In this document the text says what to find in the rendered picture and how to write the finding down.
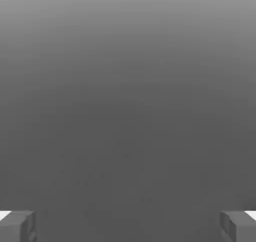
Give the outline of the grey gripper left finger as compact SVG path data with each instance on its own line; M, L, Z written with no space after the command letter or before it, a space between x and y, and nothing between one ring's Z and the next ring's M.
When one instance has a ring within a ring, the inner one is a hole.
M0 242L37 242L36 212L0 210Z

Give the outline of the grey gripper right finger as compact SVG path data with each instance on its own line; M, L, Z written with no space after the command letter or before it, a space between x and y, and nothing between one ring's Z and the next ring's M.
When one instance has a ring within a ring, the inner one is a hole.
M256 210L221 211L221 242L256 242Z

